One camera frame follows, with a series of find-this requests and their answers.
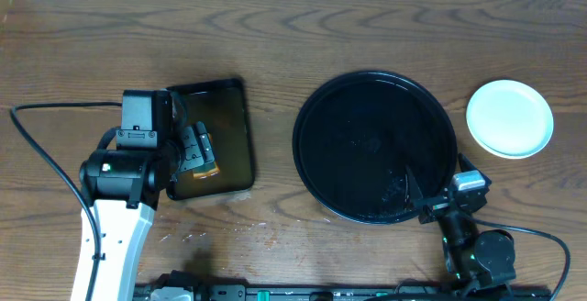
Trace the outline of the pale blue plate front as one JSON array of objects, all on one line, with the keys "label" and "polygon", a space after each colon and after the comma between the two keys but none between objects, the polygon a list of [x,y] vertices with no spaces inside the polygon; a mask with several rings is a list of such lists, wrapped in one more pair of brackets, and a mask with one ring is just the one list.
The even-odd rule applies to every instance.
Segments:
[{"label": "pale blue plate front", "polygon": [[491,154],[521,160],[542,151],[554,132],[546,99],[514,80],[496,80],[476,90],[466,107],[473,139]]}]

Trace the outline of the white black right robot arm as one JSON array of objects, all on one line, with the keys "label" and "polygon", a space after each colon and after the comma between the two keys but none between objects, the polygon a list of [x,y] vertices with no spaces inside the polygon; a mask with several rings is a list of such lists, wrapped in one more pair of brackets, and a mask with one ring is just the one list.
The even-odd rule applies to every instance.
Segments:
[{"label": "white black right robot arm", "polygon": [[513,237],[503,229],[478,230],[472,214],[487,204],[492,181],[464,155],[461,172],[453,175],[439,195],[425,197],[410,168],[406,168],[404,207],[418,213],[421,224],[438,223],[449,273],[456,277],[452,294],[465,297],[481,290],[507,287],[516,278]]}]

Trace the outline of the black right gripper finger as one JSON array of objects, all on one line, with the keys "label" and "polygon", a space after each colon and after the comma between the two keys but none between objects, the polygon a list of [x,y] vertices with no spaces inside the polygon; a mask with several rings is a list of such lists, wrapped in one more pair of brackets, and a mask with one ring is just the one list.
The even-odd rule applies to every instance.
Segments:
[{"label": "black right gripper finger", "polygon": [[411,170],[411,168],[406,165],[405,166],[406,172],[406,202],[407,203],[421,203],[424,199],[422,191],[419,187],[419,184]]},{"label": "black right gripper finger", "polygon": [[478,171],[478,168],[463,154],[458,154],[458,164],[462,173]]}]

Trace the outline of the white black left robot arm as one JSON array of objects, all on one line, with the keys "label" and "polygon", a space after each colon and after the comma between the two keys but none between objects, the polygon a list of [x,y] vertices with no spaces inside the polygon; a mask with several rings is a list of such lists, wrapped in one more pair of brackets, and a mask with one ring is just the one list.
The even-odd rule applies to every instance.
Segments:
[{"label": "white black left robot arm", "polygon": [[100,145],[80,169],[90,205],[82,219],[74,300],[131,299],[161,191],[216,168],[203,122],[173,131],[163,143],[155,130],[116,128],[112,134],[116,148]]}]

